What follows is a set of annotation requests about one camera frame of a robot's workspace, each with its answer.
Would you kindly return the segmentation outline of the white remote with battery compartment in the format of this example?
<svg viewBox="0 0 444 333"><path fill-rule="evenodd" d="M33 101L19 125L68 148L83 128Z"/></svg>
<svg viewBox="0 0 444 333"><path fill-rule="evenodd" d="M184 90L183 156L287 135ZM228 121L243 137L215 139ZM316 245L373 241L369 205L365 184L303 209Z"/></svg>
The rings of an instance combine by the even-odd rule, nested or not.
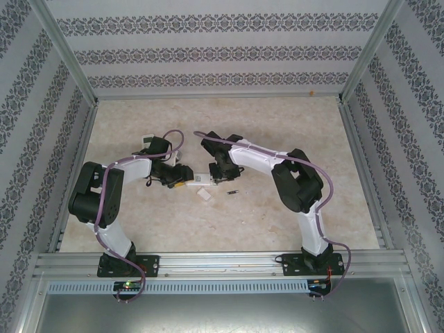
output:
<svg viewBox="0 0 444 333"><path fill-rule="evenodd" d="M192 180L185 182L187 187L215 187L218 184L210 173L195 173Z"/></svg>

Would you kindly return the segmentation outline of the grey metal panel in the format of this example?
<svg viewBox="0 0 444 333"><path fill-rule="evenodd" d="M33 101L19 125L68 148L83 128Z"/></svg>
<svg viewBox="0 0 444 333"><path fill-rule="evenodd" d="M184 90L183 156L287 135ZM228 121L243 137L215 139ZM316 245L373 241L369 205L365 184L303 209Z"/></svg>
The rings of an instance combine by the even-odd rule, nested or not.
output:
<svg viewBox="0 0 444 333"><path fill-rule="evenodd" d="M304 295L50 295L36 333L410 333L399 304Z"/></svg>

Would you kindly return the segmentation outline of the aluminium table edge rail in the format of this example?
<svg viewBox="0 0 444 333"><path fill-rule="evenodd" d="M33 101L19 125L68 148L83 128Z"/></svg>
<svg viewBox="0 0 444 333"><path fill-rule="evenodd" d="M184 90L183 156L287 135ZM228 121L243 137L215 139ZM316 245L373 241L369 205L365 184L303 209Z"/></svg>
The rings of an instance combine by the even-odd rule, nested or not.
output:
<svg viewBox="0 0 444 333"><path fill-rule="evenodd" d="M371 178L370 169L368 168L364 150L359 140L358 132L352 120L350 110L347 105L338 102L338 109L341 115L346 136L350 145L357 173L363 189L364 197L366 199L368 211L373 222L373 226L377 235L377 240L380 248L385 250L395 249L392 242L389 228L384 218L382 206L377 197L377 193Z"/></svg>
<svg viewBox="0 0 444 333"><path fill-rule="evenodd" d="M63 234L65 233L66 225L69 220L69 199L72 191L74 190L78 174L80 173L83 161L85 159L87 146L92 134L98 108L99 100L97 100L95 104L91 106L88 116L85 118L81 136L79 137L78 144L76 146L76 153L71 163L71 171L69 173L69 177L67 178L66 187L62 193L62 199L58 207L58 212L55 216L53 228L51 229L49 243L44 250L45 253L56 253L60 250L61 239L63 238Z"/></svg>

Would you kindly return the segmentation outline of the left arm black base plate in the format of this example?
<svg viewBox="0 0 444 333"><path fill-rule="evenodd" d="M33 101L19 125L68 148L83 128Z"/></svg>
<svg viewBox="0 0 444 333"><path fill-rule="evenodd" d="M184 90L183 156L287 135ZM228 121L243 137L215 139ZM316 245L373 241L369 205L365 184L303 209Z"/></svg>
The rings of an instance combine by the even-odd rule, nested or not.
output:
<svg viewBox="0 0 444 333"><path fill-rule="evenodd" d="M136 255L136 265L144 271L147 278L156 278L158 275L160 257L157 255ZM99 278L132 278L141 277L142 274L134 266L102 254L96 272Z"/></svg>

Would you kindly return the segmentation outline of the wide aluminium mounting rail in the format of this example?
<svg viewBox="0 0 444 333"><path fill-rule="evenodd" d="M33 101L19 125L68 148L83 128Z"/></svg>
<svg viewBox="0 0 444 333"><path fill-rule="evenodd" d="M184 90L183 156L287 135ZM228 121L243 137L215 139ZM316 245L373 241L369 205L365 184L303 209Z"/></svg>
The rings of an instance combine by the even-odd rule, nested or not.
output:
<svg viewBox="0 0 444 333"><path fill-rule="evenodd" d="M159 253L157 278L171 280L284 279L275 261L277 252ZM37 256L33 278L95 280L98 253L47 253ZM410 276L402 250L354 250L348 278L398 278Z"/></svg>

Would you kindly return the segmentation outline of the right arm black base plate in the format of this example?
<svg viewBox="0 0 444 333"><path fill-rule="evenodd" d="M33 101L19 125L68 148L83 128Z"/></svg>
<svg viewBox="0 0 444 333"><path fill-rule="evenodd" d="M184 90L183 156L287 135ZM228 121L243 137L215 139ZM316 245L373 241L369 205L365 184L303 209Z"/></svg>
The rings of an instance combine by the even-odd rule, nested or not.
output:
<svg viewBox="0 0 444 333"><path fill-rule="evenodd" d="M312 268L306 265L301 253L285 253L275 257L281 264L284 276L314 276L314 275L342 275L345 271L343 258L339 253L332 253L323 263Z"/></svg>

